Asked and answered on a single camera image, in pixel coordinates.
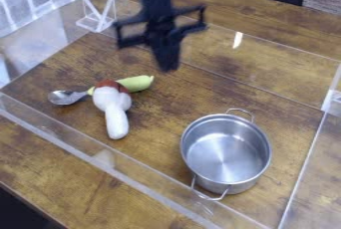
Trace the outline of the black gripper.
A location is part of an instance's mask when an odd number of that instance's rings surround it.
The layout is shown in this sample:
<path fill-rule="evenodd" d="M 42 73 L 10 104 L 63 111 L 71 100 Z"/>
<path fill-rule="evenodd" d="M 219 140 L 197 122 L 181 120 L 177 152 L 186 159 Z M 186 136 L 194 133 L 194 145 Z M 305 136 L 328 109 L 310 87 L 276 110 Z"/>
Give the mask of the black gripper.
<path fill-rule="evenodd" d="M 203 5 L 177 8 L 171 4 L 171 0 L 142 0 L 141 12 L 114 24 L 118 47 L 126 48 L 145 44 L 154 49 L 161 49 L 161 68 L 165 72 L 175 71 L 179 65 L 182 39 L 189 33 L 206 28 L 203 11 Z M 193 12 L 198 13 L 198 20 L 190 25 L 178 27 L 175 18 Z M 147 24 L 146 30 L 141 34 L 125 38 L 123 28 L 142 23 Z"/>

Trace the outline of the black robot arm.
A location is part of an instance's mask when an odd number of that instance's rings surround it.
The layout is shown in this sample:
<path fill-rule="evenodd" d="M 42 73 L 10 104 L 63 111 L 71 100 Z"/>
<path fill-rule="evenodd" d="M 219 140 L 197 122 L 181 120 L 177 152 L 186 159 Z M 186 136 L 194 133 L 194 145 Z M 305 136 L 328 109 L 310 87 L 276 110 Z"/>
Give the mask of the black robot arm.
<path fill-rule="evenodd" d="M 114 23 L 121 49 L 137 45 L 151 48 L 159 68 L 163 72 L 175 71 L 179 67 L 181 42 L 190 33 L 203 31 L 205 6 L 202 4 L 177 8 L 171 0 L 141 0 L 141 12 Z M 178 27 L 175 18 L 181 15 L 197 12 L 198 19 L 193 24 Z M 134 36 L 123 37 L 122 29 L 126 26 L 146 23 L 146 30 Z"/>

